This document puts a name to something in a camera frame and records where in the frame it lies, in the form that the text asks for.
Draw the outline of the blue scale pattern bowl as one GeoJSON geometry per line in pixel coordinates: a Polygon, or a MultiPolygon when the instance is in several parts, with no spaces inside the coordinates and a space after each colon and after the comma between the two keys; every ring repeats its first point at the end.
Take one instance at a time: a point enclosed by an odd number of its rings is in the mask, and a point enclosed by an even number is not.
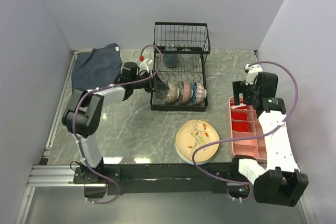
{"type": "Polygon", "coordinates": [[[168,90],[166,90],[166,98],[165,103],[166,104],[173,104],[179,99],[180,95],[180,89],[177,84],[173,84],[171,82],[167,83],[168,90]]]}

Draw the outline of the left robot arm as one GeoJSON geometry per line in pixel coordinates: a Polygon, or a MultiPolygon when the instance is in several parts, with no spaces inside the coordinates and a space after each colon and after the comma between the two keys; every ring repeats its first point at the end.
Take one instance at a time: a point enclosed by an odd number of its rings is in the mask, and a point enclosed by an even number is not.
{"type": "Polygon", "coordinates": [[[62,124],[73,135],[81,154],[80,167],[91,182],[104,179],[103,157],[100,154],[95,132],[105,105],[127,100],[136,89],[147,93],[170,88],[156,76],[155,70],[140,70],[134,62],[126,62],[115,83],[95,89],[75,89],[62,116],[62,124]]]}

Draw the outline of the blue patterned bowl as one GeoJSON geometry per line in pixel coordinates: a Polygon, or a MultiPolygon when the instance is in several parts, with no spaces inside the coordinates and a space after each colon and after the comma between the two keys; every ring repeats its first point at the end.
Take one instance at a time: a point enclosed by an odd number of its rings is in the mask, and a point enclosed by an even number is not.
{"type": "Polygon", "coordinates": [[[207,90],[205,87],[199,83],[194,82],[192,85],[192,97],[191,97],[191,103],[192,105],[200,104],[204,101],[204,99],[207,97],[207,90]]]}

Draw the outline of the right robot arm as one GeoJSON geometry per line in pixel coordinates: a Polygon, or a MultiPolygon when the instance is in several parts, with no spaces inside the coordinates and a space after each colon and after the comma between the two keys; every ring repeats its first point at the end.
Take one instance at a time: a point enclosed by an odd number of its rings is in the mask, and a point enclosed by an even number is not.
{"type": "Polygon", "coordinates": [[[267,166],[260,166],[252,155],[235,155],[231,178],[247,178],[258,203],[294,207],[309,180],[293,157],[283,99],[276,97],[278,76],[262,70],[248,70],[244,81],[233,82],[234,104],[251,105],[256,111],[265,141],[267,166]]]}

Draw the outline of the clear glass cup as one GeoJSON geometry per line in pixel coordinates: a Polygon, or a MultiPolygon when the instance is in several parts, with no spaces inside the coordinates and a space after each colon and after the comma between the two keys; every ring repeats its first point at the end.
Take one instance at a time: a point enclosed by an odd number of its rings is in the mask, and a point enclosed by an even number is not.
{"type": "Polygon", "coordinates": [[[192,58],[191,50],[189,48],[184,48],[181,50],[181,60],[190,61],[192,58]]]}

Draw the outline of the pink floral leaf-pattern bowl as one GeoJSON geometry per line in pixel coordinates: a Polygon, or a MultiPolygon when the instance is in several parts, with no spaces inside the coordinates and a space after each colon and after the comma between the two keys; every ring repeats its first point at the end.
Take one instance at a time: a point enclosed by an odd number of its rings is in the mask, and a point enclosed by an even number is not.
{"type": "Polygon", "coordinates": [[[179,83],[179,104],[187,104],[192,96],[191,86],[185,82],[181,81],[179,83]]]}

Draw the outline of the blue grey ceramic mug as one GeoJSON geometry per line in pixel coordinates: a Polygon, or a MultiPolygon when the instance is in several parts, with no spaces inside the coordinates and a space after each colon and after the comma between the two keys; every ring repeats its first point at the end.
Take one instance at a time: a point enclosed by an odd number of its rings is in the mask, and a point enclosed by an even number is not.
{"type": "Polygon", "coordinates": [[[172,44],[166,46],[164,49],[164,51],[166,51],[166,54],[164,54],[163,61],[164,61],[164,64],[169,68],[175,68],[179,64],[178,54],[172,53],[172,51],[175,51],[175,50],[176,50],[176,46],[172,44]]]}

